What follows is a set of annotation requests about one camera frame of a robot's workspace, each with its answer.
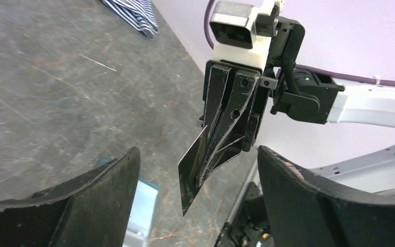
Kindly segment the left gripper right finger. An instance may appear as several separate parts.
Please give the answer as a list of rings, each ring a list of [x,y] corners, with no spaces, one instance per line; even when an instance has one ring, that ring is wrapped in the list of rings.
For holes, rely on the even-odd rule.
[[[333,182],[266,146],[257,162],[276,246],[395,246],[395,198]]]

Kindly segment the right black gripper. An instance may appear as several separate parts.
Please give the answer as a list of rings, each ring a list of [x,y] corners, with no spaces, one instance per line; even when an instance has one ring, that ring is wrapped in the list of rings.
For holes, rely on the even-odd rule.
[[[269,89],[259,84],[262,70],[209,60],[205,67],[206,156],[196,175],[201,187],[219,166],[254,145]]]

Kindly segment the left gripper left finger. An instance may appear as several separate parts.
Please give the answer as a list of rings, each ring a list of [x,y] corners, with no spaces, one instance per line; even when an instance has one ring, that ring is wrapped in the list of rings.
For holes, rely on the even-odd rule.
[[[133,147],[64,183],[0,201],[0,246],[122,246],[140,166]]]

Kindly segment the teal card holder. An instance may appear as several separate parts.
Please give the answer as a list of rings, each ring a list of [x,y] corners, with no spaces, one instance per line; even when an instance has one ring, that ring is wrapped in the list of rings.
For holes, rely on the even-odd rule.
[[[139,177],[123,247],[148,246],[158,194],[158,185]]]

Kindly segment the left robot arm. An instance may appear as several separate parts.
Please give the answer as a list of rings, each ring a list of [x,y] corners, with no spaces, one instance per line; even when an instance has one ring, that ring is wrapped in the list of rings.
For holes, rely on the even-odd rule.
[[[0,201],[0,246],[147,246],[159,188],[128,152]],[[395,145],[306,169],[261,146],[215,246],[395,246]]]

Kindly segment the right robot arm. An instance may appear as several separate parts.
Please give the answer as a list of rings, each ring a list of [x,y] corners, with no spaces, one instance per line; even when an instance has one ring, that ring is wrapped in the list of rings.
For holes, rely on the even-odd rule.
[[[272,114],[312,124],[353,122],[395,128],[395,82],[301,66],[305,28],[295,20],[214,17],[217,43],[206,65],[197,151],[180,182],[199,189],[220,166],[254,144],[269,98]]]

